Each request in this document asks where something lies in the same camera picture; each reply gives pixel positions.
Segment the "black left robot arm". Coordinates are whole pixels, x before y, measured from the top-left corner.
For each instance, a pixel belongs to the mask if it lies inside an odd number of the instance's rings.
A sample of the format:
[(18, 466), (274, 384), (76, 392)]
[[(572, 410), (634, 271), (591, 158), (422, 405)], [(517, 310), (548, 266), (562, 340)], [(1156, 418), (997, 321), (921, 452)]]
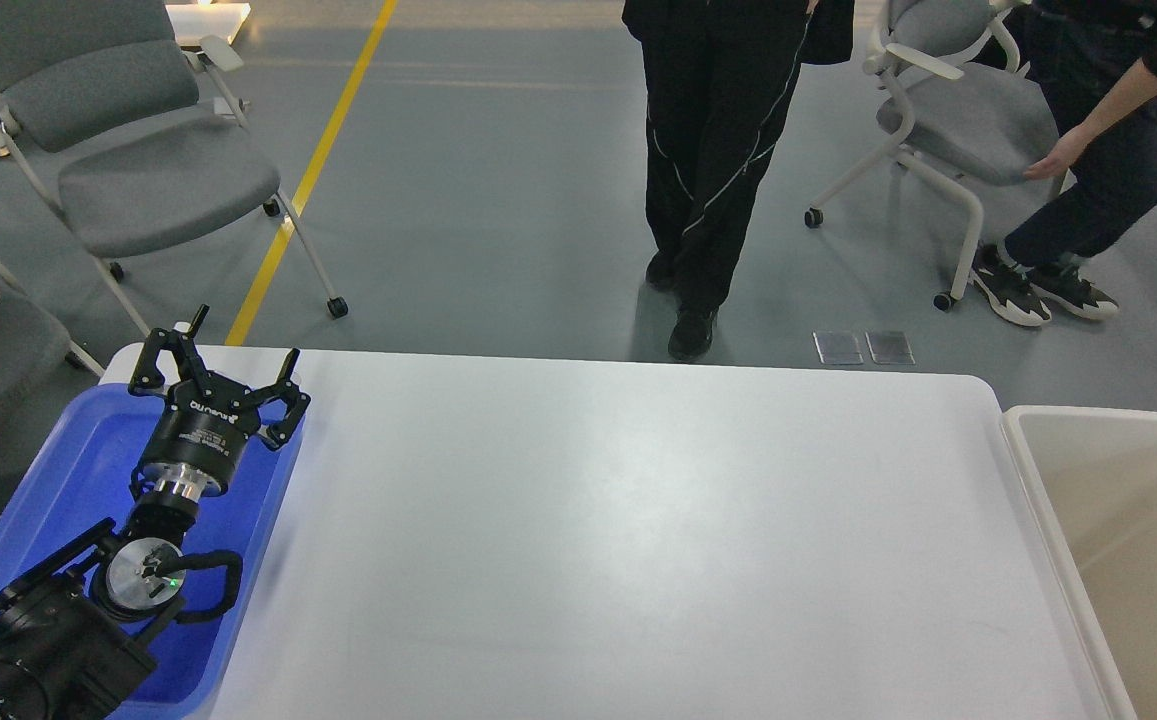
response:
[(0, 520), (0, 719), (180, 719), (220, 679), (293, 473), (299, 351), (250, 387), (185, 331), (72, 402)]

